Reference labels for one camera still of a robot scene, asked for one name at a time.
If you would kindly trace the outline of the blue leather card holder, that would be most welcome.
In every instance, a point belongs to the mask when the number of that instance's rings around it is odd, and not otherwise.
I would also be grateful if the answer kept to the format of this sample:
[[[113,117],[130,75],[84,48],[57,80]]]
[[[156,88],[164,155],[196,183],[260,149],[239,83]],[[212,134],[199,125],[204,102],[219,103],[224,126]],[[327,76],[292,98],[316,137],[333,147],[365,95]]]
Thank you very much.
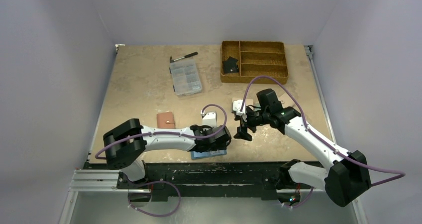
[[[226,150],[209,151],[209,152],[190,152],[192,160],[205,159],[217,156],[227,155]]]

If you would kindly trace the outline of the black VIP credit card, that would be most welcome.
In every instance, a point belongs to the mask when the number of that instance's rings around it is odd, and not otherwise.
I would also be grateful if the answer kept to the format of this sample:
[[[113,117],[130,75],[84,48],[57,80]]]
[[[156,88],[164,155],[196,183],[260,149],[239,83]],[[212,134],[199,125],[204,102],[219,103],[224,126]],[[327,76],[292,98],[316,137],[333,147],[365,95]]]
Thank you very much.
[[[224,74],[230,74],[230,73],[236,73],[237,72],[237,66],[235,62],[231,62],[231,61],[223,61],[223,73]]]

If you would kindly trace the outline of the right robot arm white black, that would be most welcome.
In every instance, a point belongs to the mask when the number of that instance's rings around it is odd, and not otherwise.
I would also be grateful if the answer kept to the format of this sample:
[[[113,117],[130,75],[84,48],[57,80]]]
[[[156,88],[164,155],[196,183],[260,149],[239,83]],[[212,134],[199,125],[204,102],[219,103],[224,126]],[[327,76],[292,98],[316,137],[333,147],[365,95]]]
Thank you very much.
[[[324,190],[338,206],[345,207],[371,188],[366,157],[360,151],[349,152],[303,120],[293,107],[284,107],[273,89],[257,93],[258,107],[248,107],[243,100],[232,101],[235,120],[240,122],[235,139],[251,141],[248,131],[269,125],[293,139],[312,154],[321,167],[293,159],[279,169],[276,188],[306,184]]]

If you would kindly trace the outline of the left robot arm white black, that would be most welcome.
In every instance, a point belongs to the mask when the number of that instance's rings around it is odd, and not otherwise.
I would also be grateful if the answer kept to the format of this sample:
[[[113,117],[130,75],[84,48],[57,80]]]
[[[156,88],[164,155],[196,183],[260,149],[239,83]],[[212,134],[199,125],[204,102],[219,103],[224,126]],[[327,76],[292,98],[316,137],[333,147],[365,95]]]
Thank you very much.
[[[191,125],[181,129],[161,129],[143,126],[132,118],[103,135],[104,148],[96,154],[105,154],[108,169],[119,170],[131,182],[146,178],[143,152],[154,150],[181,150],[212,152],[225,150],[231,143],[227,127],[220,125]]]

